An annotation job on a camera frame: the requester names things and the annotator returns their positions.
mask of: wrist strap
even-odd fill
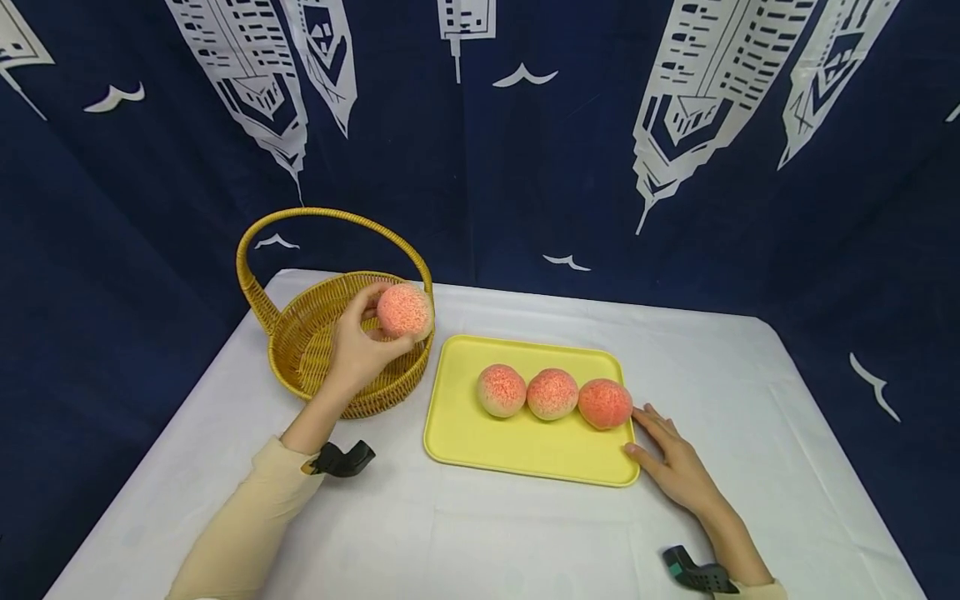
[[[664,551],[663,560],[666,561],[666,566],[670,569],[673,578],[685,588],[706,593],[740,593],[730,580],[727,569],[717,563],[702,566],[694,563],[683,546],[674,546]]]
[[[333,442],[327,442],[320,450],[317,460],[304,463],[300,470],[307,475],[329,473],[334,477],[353,477],[358,475],[375,457],[373,448],[363,440],[354,444],[347,454],[344,454]]]

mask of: pink peach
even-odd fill
[[[577,382],[562,369],[544,369],[527,386],[527,404],[542,420],[557,420],[577,405]]]
[[[477,379],[480,405],[494,417],[512,417],[523,408],[526,397],[523,377],[506,365],[490,365]]]
[[[634,399],[615,381],[592,379],[580,389],[577,408],[584,420],[597,429],[613,429],[630,420]]]
[[[412,283],[387,288],[376,303],[376,317],[392,338],[413,335],[418,342],[433,330],[433,307],[423,290]]]

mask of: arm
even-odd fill
[[[253,457],[250,475],[194,542],[167,600],[249,600],[263,586],[287,525],[323,481],[300,468],[317,458],[353,397],[413,348],[411,339],[382,342],[381,331],[360,327],[387,287],[374,284],[351,301],[337,323],[322,388],[283,436],[271,438]]]
[[[736,595],[717,598],[743,600],[785,600],[786,591],[777,583],[760,558],[750,532],[720,490],[717,489],[696,450],[677,431],[671,419],[647,404],[634,409],[634,420],[663,450],[664,462],[636,444],[624,451],[643,467],[666,495],[693,513],[707,532],[716,560],[740,589]]]

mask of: blue backdrop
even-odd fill
[[[0,0],[0,597],[53,582],[247,310],[240,235],[301,203],[392,228],[440,282],[764,319],[952,597],[958,17]],[[260,241],[264,280],[415,276],[346,224]]]

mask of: skyscraper print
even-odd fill
[[[813,137],[900,0],[828,0],[790,73],[781,168]]]
[[[17,84],[10,70],[31,64],[53,64],[54,60],[43,47],[43,42],[30,29],[30,25],[13,5],[12,0],[0,0],[0,78],[20,94],[44,121],[47,117],[31,102]]]
[[[496,37],[496,0],[437,0],[440,39],[450,41],[457,83],[460,82],[460,40]]]
[[[816,2],[674,0],[634,127],[636,234],[750,121]]]
[[[299,188],[306,109],[290,46],[269,0],[166,2],[227,110]]]
[[[343,0],[284,0],[294,45],[307,79],[323,96],[337,127],[347,136],[357,100],[353,38]]]

